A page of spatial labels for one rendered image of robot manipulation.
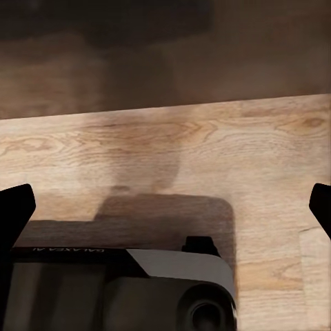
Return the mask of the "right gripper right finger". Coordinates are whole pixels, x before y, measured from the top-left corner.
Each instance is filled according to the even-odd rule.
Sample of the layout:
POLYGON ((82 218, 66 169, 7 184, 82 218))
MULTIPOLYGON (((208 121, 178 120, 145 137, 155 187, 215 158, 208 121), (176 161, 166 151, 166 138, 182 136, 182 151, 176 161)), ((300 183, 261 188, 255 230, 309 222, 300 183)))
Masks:
POLYGON ((310 196, 309 207, 331 239, 331 185, 316 183, 310 196))

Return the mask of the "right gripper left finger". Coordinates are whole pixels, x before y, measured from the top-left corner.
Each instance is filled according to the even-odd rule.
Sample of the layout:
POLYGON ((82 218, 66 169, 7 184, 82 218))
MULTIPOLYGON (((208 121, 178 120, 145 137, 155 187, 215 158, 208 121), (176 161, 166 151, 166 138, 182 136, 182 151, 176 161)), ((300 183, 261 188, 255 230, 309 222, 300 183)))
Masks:
POLYGON ((36 209, 29 183, 0 191, 0 265, 36 209))

